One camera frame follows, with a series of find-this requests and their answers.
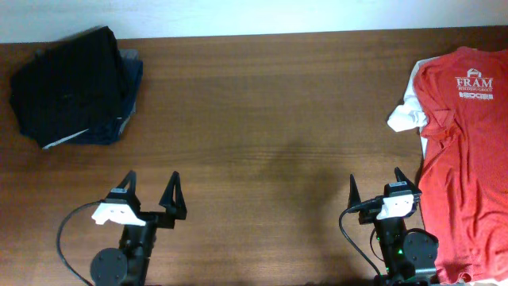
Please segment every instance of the red t-shirt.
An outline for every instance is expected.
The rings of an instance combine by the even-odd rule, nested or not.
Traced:
[[[508,278],[508,50],[459,48],[414,78],[429,118],[419,187],[440,282]]]

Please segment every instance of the black cloth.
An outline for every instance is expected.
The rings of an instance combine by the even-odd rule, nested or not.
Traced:
[[[40,147],[122,116],[133,82],[104,27],[45,52],[10,80],[21,133]]]
[[[102,126],[90,128],[86,132],[65,141],[65,143],[109,145],[120,140],[121,127],[127,123],[126,121],[133,114],[137,91],[143,77],[142,61],[126,58],[123,61],[125,69],[134,82],[134,88],[131,88],[128,96],[121,101],[121,118],[115,118]]]

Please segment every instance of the brown wooden surface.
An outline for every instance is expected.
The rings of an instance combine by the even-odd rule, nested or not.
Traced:
[[[142,209],[181,173],[189,210],[160,230],[147,284],[305,284],[372,277],[337,226],[354,173],[363,199],[399,166],[414,178],[416,131],[386,124],[417,60],[461,45],[495,50],[506,28],[422,29],[120,41],[144,78],[123,139],[48,151],[18,133],[8,78],[44,44],[0,45],[0,284],[79,285],[55,251],[61,219],[137,172]],[[89,277],[121,227],[92,210],[63,232],[63,251]],[[368,253],[372,226],[345,227]],[[420,226],[415,215],[409,226]],[[383,270],[383,264],[376,261]]]

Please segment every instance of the shirt logo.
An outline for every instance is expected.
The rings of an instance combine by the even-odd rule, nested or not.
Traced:
[[[462,99],[494,99],[492,95],[494,78],[483,78],[482,73],[475,68],[468,70],[468,77],[456,77],[455,80]]]

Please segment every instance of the white wall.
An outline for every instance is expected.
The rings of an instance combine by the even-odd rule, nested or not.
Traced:
[[[507,24],[507,0],[0,0],[3,43]]]

